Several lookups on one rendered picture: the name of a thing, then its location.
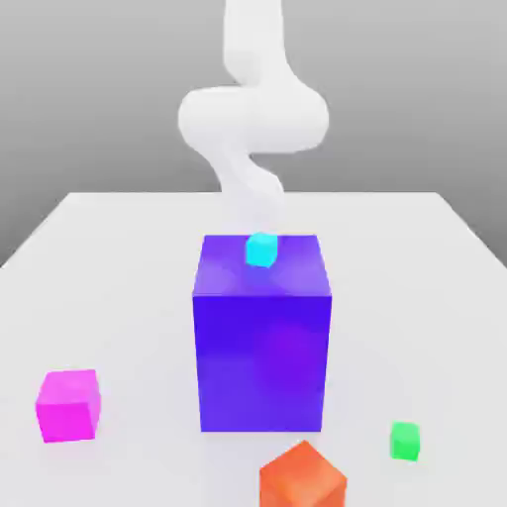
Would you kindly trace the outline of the small cyan cube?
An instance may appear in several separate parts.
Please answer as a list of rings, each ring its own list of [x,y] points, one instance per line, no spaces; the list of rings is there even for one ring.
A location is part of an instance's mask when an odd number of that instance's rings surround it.
[[[252,266],[271,267],[277,259],[278,236],[255,233],[246,241],[246,263]]]

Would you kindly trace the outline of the small green cube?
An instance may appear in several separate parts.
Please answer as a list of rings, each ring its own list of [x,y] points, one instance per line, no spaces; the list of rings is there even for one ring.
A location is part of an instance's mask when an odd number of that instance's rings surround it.
[[[417,461],[421,448],[420,428],[412,422],[395,421],[390,433],[390,455],[394,459]]]

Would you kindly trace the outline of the large purple box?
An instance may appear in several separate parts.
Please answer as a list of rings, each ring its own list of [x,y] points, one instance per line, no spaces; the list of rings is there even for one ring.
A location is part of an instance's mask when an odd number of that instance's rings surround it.
[[[244,236],[207,235],[192,293],[204,432],[322,428],[332,291],[316,236],[281,236],[271,267]]]

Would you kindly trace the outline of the large orange box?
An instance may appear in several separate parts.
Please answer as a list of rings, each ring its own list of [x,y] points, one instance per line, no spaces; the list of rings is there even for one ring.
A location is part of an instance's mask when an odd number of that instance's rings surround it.
[[[259,507],[346,507],[348,480],[308,441],[259,471]]]

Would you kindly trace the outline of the large magenta box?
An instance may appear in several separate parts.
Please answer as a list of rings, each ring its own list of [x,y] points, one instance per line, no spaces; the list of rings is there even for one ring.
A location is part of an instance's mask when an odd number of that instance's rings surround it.
[[[36,400],[45,443],[94,440],[101,413],[95,369],[48,372]]]

